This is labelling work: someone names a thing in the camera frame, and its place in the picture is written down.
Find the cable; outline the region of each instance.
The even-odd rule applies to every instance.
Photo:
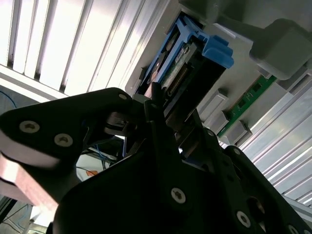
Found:
[[[20,230],[16,230],[11,224],[2,222],[3,224],[9,225],[15,232],[21,233]]]
[[[28,204],[24,205],[23,207],[19,208],[17,211],[15,211],[12,215],[10,215],[9,217],[5,218],[2,222],[6,221],[7,219],[11,218],[13,215],[15,215],[17,212],[19,212],[21,209],[23,209],[24,207],[28,206]]]
[[[14,226],[17,227],[17,229],[20,231],[20,228],[19,228],[11,219],[8,218],[8,220],[9,220],[12,224],[14,224]]]
[[[89,171],[89,170],[87,170],[87,169],[84,169],[84,168],[82,168],[82,167],[76,167],[76,168],[85,170],[86,172],[90,172],[92,175],[96,176],[96,174],[94,174],[93,172],[91,172],[91,171]]]
[[[20,225],[20,221],[24,218],[26,218],[27,214],[28,214],[28,211],[29,211],[29,205],[27,204],[27,210],[25,211],[24,215],[18,219],[17,221],[17,224],[19,225],[20,228],[24,229],[21,225]]]
[[[15,102],[13,101],[13,99],[10,98],[10,96],[8,96],[8,95],[7,95],[6,93],[4,93],[3,91],[0,91],[0,93],[2,93],[3,95],[5,95],[5,96],[12,102],[12,104],[13,104],[13,106],[14,106],[15,109],[17,108]]]
[[[34,231],[34,232],[37,232],[37,233],[43,233],[43,234],[45,234],[44,232],[42,232],[42,231],[38,231],[38,230],[33,230],[33,229],[29,229],[30,231]]]
[[[105,156],[101,154],[101,151],[99,150],[98,145],[96,145],[96,148],[97,148],[97,152],[99,154],[99,157],[101,158],[103,169],[105,170],[106,169],[106,167],[105,167]]]

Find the circuit board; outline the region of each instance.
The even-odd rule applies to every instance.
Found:
[[[229,122],[217,134],[222,137],[224,133],[241,117],[241,115],[276,81],[276,77],[271,76],[269,79],[260,76],[258,80],[244,93],[239,101],[226,112]]]

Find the white metal panel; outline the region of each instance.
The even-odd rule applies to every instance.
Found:
[[[287,95],[252,128],[241,146],[257,168],[285,196],[309,206],[312,192],[312,81]]]
[[[24,73],[35,9],[35,0],[21,1],[13,63],[13,69],[19,73]]]
[[[119,87],[124,90],[167,4],[167,0],[145,1],[106,87]],[[100,87],[94,86],[91,90],[98,89]]]
[[[37,0],[34,25],[31,32],[25,66],[25,75],[31,78],[34,78],[36,72],[49,3],[50,0]]]
[[[98,74],[95,74],[96,80],[93,84],[93,90],[106,88],[107,83],[110,81],[110,77],[114,71],[116,62],[120,57],[123,46],[125,45],[129,34],[132,33],[132,28],[137,18],[137,12],[141,9],[141,3],[141,0],[128,1],[128,5],[114,33],[114,37],[110,42],[109,48],[105,51],[106,53],[100,70]]]
[[[67,95],[55,89],[1,65],[0,85],[38,102],[46,102],[67,97]]]
[[[69,67],[66,94],[76,95],[88,91],[120,4],[121,0],[93,2],[76,54]]]
[[[40,82],[59,90],[84,0],[58,0],[43,52]]]
[[[0,1],[0,64],[8,63],[14,0]]]

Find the silver screw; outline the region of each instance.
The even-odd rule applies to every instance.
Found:
[[[27,120],[19,124],[19,129],[24,133],[36,133],[40,126],[36,122]]]
[[[292,234],[299,234],[296,228],[294,228],[292,225],[288,225],[289,231],[291,231]]]
[[[238,211],[236,213],[236,216],[237,216],[237,218],[241,224],[243,224],[246,228],[250,228],[251,222],[250,222],[248,216],[244,212]]]
[[[183,204],[186,201],[184,192],[179,188],[171,189],[171,196],[179,204]]]
[[[210,130],[207,130],[208,134],[211,135],[212,137],[214,136],[214,133]]]
[[[121,99],[124,99],[124,100],[127,99],[127,96],[125,96],[124,94],[119,94],[119,97],[120,97]]]
[[[61,147],[69,147],[73,144],[73,139],[68,134],[60,133],[54,137],[54,143]]]
[[[240,151],[238,149],[234,149],[234,153],[236,153],[237,155],[240,155]]]

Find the blue cable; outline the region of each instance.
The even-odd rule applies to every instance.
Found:
[[[24,229],[24,228],[20,225],[20,221],[21,221],[22,219],[26,218],[26,216],[27,216],[27,214],[28,214],[28,210],[29,210],[29,205],[27,204],[27,210],[26,210],[26,212],[25,212],[24,215],[23,215],[21,218],[19,218],[18,221],[17,221],[17,224],[18,224],[19,227],[22,228],[22,229]]]
[[[5,96],[12,102],[12,104],[14,105],[14,108],[15,108],[15,109],[17,108],[15,102],[13,101],[13,99],[10,98],[10,96],[8,96],[8,95],[7,95],[6,93],[4,93],[3,91],[0,91],[0,93],[2,93],[3,95],[5,95]]]
[[[101,158],[101,162],[102,162],[102,164],[103,164],[103,169],[105,170],[105,169],[106,169],[106,168],[105,168],[105,156],[101,154],[101,151],[99,150],[97,144],[96,144],[96,148],[97,148],[97,152],[98,152],[98,154],[99,154],[99,157]]]

